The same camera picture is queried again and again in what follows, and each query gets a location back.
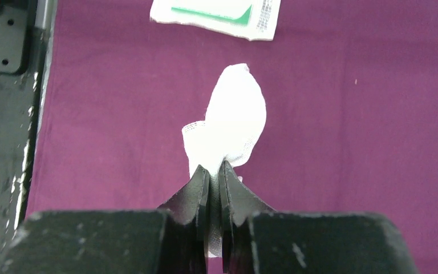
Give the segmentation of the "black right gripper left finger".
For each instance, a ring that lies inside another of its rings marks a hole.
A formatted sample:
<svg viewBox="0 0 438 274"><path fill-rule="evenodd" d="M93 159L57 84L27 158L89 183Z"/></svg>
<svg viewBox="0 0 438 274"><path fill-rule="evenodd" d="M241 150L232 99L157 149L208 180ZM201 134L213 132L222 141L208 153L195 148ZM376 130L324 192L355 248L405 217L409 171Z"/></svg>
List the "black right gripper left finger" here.
<svg viewBox="0 0 438 274"><path fill-rule="evenodd" d="M0 273L206 273L209 172L154 210L35 212Z"/></svg>

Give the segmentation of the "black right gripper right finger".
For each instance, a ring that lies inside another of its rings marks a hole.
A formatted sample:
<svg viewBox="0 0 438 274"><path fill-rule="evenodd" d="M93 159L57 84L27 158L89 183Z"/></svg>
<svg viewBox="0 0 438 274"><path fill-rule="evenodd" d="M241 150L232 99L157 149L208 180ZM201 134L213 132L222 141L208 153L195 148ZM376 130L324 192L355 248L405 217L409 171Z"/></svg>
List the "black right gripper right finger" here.
<svg viewBox="0 0 438 274"><path fill-rule="evenodd" d="M398 228L374 212L279 212L223 162L224 273L418 273Z"/></svg>

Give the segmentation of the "white gauze wad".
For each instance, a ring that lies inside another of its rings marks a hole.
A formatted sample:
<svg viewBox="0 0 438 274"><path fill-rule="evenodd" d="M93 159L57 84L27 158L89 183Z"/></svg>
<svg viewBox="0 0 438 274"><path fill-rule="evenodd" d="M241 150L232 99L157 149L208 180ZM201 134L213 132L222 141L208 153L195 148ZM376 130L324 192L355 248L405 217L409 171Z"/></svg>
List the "white gauze wad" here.
<svg viewBox="0 0 438 274"><path fill-rule="evenodd" d="M210 230L207 257L222 256L218 172L223 161L245 164L266 123L261 88L245 63L230 65L214 87L205 118L181 130L192 175L198 166L210 173Z"/></svg>

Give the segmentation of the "purple cloth wrap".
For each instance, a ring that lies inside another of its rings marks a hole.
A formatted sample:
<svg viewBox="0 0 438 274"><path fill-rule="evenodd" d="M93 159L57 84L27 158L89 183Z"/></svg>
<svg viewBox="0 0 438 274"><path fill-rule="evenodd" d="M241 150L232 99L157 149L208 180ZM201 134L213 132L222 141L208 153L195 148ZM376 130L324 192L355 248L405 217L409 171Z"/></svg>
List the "purple cloth wrap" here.
<svg viewBox="0 0 438 274"><path fill-rule="evenodd" d="M375 211L438 273L438 1L282 1L271 42L59 1L27 213L155 208L188 181L181 128L246 63L265 129L244 183L279 211Z"/></svg>

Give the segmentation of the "suture packet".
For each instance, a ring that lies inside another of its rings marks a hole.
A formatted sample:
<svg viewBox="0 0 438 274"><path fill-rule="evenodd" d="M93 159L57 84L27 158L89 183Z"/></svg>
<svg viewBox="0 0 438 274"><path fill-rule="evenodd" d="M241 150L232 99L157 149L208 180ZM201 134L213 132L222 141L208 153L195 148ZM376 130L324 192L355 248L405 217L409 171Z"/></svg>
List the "suture packet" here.
<svg viewBox="0 0 438 274"><path fill-rule="evenodd" d="M248 41L272 41L281 1L167 1L155 0L152 21L196 26Z"/></svg>

